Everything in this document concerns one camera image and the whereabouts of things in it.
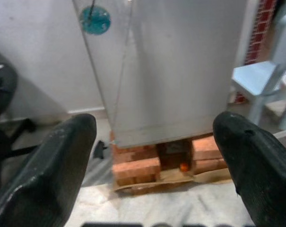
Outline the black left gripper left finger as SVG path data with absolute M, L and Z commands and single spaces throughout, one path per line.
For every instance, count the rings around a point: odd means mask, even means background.
M 91 114 L 78 114 L 55 126 L 0 189 L 0 227 L 64 226 L 96 134 Z

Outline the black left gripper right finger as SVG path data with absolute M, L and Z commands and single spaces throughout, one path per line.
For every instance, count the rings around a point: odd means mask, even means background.
M 213 135 L 257 227 L 286 227 L 286 148 L 244 116 L 225 111 L 213 121 Z

